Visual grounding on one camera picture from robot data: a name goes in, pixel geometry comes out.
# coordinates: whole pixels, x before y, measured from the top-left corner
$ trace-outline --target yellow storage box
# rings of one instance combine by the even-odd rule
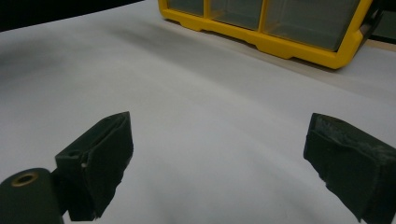
[[[379,20],[373,0],[159,0],[162,15],[194,31],[333,69],[348,64]]]

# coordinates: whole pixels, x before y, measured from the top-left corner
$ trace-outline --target white table surface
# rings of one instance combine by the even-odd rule
[[[337,71],[282,60],[165,21],[155,0],[0,33],[0,180],[52,171],[130,111],[134,157],[95,223],[358,223],[305,135],[317,112],[396,147],[395,71],[395,52],[368,46]]]

